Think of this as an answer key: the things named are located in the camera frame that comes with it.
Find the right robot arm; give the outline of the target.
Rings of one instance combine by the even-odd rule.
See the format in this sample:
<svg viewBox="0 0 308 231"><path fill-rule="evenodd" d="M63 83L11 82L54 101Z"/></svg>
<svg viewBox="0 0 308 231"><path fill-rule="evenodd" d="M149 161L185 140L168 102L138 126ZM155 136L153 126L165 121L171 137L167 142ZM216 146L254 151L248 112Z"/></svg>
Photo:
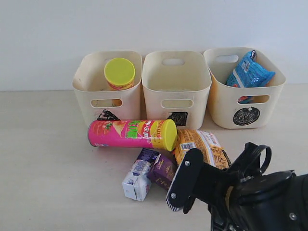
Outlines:
<svg viewBox="0 0 308 231"><path fill-rule="evenodd" d="M247 142L225 169L203 160L198 149L184 157L191 197L208 205L213 231L305 231L308 228L308 177L293 170L266 174L271 148Z"/></svg>

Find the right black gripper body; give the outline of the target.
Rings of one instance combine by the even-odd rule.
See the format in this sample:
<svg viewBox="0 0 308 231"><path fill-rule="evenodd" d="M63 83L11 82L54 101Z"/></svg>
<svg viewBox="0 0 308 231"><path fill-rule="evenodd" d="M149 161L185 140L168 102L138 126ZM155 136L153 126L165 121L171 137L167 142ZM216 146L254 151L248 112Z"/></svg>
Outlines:
<svg viewBox="0 0 308 231"><path fill-rule="evenodd" d="M183 213L187 214L190 211L197 198L211 208L215 208L219 214L228 214L225 202L227 189L240 184L245 179L262 176L265 172L265 164L260 162L260 156L264 150L264 145L248 142L229 168L221 170L205 163L199 172L192 195L184 206Z"/></svg>

